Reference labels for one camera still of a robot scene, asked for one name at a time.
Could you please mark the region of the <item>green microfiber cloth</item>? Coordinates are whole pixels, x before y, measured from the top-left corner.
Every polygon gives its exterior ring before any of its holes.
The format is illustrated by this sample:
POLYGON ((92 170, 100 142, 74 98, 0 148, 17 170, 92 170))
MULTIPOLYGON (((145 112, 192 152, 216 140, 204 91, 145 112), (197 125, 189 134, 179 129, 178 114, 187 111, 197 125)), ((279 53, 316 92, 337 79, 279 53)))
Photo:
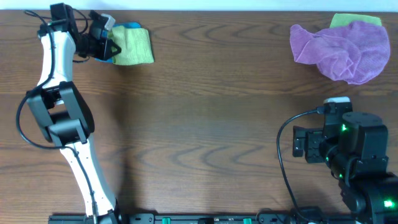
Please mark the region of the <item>green microfiber cloth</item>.
POLYGON ((108 37, 121 48, 112 57, 115 65, 154 63, 149 31, 144 28, 113 27, 108 37))

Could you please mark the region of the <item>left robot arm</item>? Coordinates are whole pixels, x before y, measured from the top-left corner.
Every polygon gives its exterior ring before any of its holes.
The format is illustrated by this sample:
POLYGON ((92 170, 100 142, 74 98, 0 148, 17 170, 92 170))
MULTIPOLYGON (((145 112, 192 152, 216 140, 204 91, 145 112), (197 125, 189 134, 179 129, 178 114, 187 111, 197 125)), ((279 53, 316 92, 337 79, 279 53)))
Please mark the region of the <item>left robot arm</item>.
POLYGON ((50 7, 50 21, 43 21, 37 35, 44 49, 42 74, 35 88, 21 101, 28 104, 40 131, 67 160, 85 203, 83 216, 52 216, 50 223, 127 223, 98 162, 95 122, 89 106, 73 83, 73 59, 109 60, 122 49, 108 38, 115 20, 90 11, 91 23, 78 30, 76 9, 58 3, 50 7))

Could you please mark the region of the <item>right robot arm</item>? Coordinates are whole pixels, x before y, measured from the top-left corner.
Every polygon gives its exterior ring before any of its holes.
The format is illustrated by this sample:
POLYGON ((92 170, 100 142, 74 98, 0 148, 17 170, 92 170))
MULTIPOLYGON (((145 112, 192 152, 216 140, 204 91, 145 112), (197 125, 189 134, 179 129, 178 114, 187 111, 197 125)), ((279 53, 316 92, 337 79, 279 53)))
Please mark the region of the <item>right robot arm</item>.
POLYGON ((293 156, 324 163, 360 223, 397 223, 397 176, 387 171, 388 129, 375 114, 355 112, 350 101, 326 100, 316 113, 323 127, 293 127, 293 156))

